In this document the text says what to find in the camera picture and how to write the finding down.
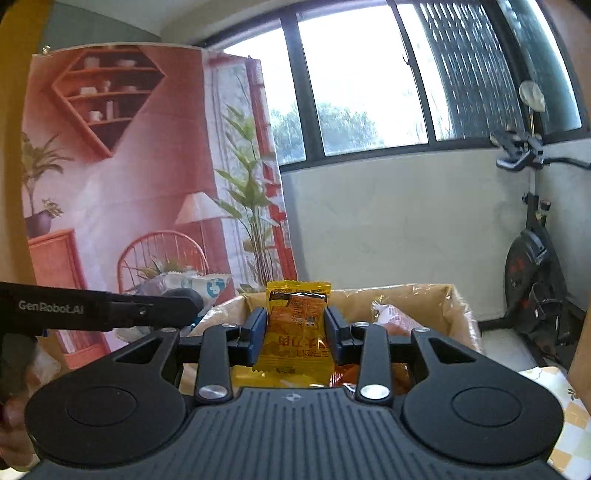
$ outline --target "yellow snack package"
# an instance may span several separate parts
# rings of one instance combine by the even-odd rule
[[[261,372],[237,365],[232,367],[232,386],[237,388],[310,388],[326,387],[327,385],[317,383],[317,379],[310,375],[282,374],[277,371]]]
[[[329,384],[335,369],[324,334],[329,294],[326,282],[267,284],[267,333],[254,370],[309,375]]]

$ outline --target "window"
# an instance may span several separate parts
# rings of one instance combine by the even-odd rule
[[[324,153],[426,143],[413,71],[404,61],[392,9],[384,3],[320,14],[304,13],[299,27]]]
[[[261,61],[275,154],[279,165],[304,160],[304,139],[283,30],[276,28],[243,40],[225,48],[224,52]]]
[[[261,60],[284,166],[490,147],[491,132],[527,128],[530,79],[545,140],[589,132],[537,0],[309,0],[199,44],[222,45]]]

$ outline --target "wall shelf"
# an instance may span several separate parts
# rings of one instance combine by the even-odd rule
[[[151,90],[138,90],[137,92],[99,92],[94,95],[74,95],[66,97],[66,100],[69,102],[77,102],[78,100],[94,100],[96,98],[110,98],[122,95],[149,95],[150,93],[152,93]]]
[[[119,60],[133,60],[135,66],[119,67]],[[139,46],[89,47],[81,49],[51,84],[51,90],[65,117],[103,159],[115,154],[125,131],[164,76]],[[128,86],[137,90],[122,91]],[[94,87],[97,93],[82,95],[83,87]],[[109,103],[113,118],[107,119]],[[102,113],[100,121],[90,120],[93,111]]]
[[[114,118],[113,120],[101,120],[100,122],[89,122],[89,127],[96,127],[98,125],[110,125],[110,124],[117,124],[120,122],[131,122],[133,117],[125,117],[125,118]]]
[[[71,70],[66,73],[68,77],[78,75],[96,75],[103,73],[128,73],[128,72],[158,72],[158,69],[152,67],[101,67],[98,69]]]

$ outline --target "tree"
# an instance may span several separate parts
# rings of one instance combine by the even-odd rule
[[[328,155],[384,146],[376,133],[374,121],[366,112],[351,112],[349,108],[330,103],[319,104],[317,110],[324,150]],[[286,114],[272,110],[271,125],[279,162],[303,159],[304,141],[296,105],[292,105]]]

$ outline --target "floor lamp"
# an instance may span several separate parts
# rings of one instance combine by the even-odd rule
[[[205,244],[205,233],[203,232],[204,220],[212,220],[214,218],[230,218],[228,212],[219,207],[205,192],[189,193],[183,202],[183,206],[177,215],[175,225],[184,223],[199,223],[199,230],[201,231],[201,245],[203,247],[203,255],[205,260],[207,258],[207,247]]]

